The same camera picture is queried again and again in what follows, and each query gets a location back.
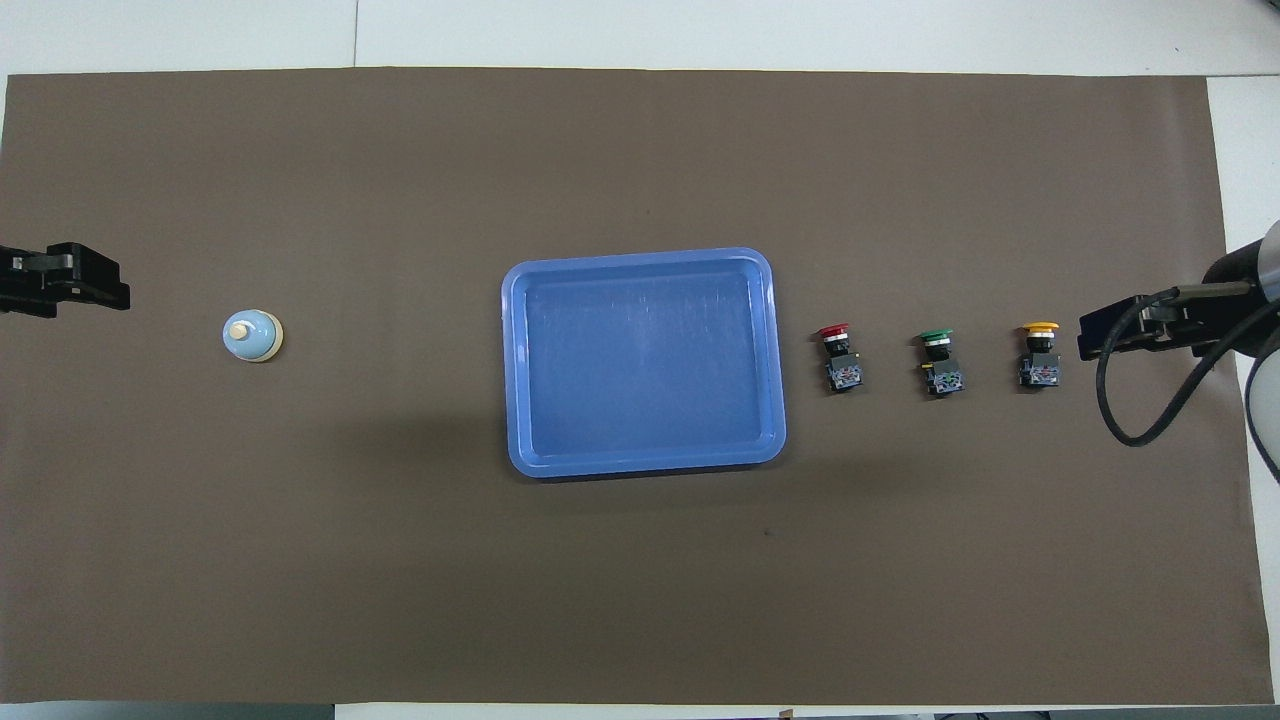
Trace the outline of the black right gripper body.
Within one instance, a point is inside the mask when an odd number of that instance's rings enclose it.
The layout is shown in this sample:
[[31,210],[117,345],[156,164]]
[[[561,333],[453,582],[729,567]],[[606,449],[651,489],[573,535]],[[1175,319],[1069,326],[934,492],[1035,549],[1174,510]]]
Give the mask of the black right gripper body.
[[1203,274],[1203,284],[1245,282],[1244,293],[1217,297],[1180,297],[1170,305],[1174,322],[1164,327],[1164,333],[1149,348],[1160,352],[1189,348],[1194,356],[1204,356],[1210,346],[1225,338],[1229,331],[1244,322],[1252,313],[1271,302],[1271,247],[1247,245],[1220,258]]

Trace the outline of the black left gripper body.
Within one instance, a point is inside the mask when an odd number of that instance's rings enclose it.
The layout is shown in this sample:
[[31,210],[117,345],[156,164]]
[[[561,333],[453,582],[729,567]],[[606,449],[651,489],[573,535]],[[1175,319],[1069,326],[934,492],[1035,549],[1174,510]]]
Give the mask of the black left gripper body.
[[45,252],[1,249],[1,314],[56,318],[58,300],[45,290],[47,268]]

